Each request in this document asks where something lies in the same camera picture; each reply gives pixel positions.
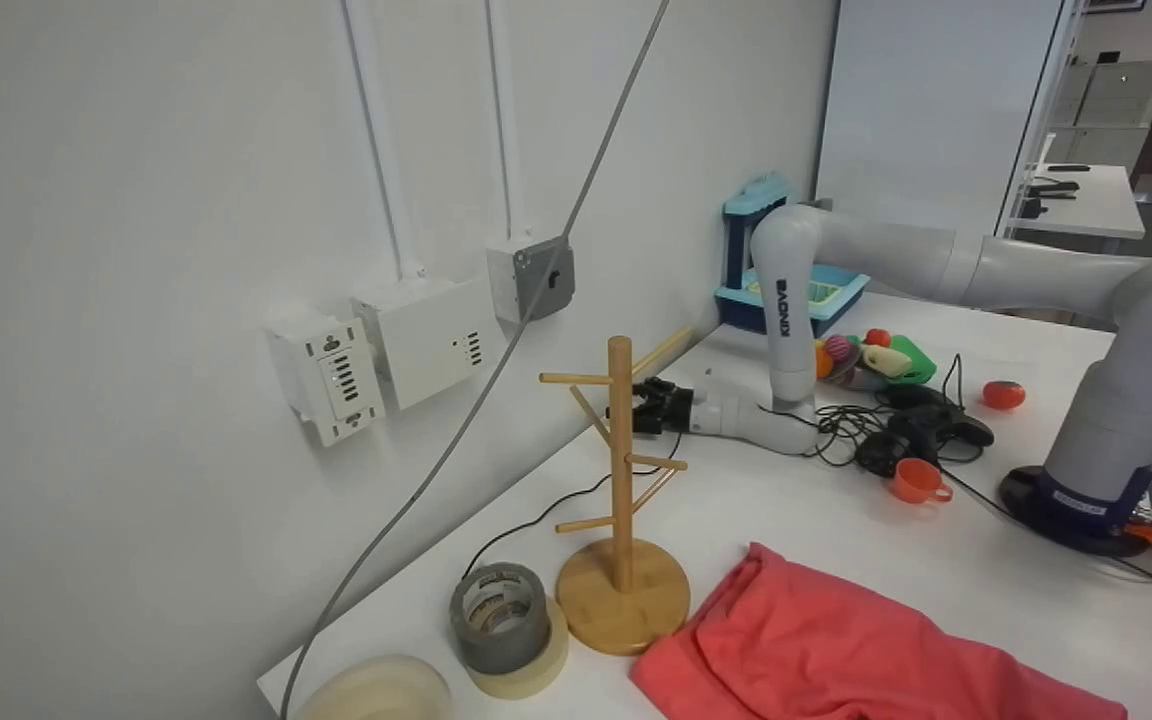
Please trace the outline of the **white static robot arm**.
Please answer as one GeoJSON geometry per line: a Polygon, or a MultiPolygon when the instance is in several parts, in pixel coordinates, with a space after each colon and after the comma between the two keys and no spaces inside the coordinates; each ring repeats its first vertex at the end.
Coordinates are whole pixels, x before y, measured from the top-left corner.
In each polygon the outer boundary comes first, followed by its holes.
{"type": "Polygon", "coordinates": [[[927,300],[1065,312],[1114,330],[1115,339],[1084,374],[1047,461],[1018,470],[1002,498],[1018,522],[1057,543],[1098,558],[1131,549],[1127,522],[1152,486],[1152,256],[1069,253],[785,206],[753,231],[771,391],[711,379],[693,403],[693,431],[787,456],[814,449],[810,277],[816,261],[927,300]]]}

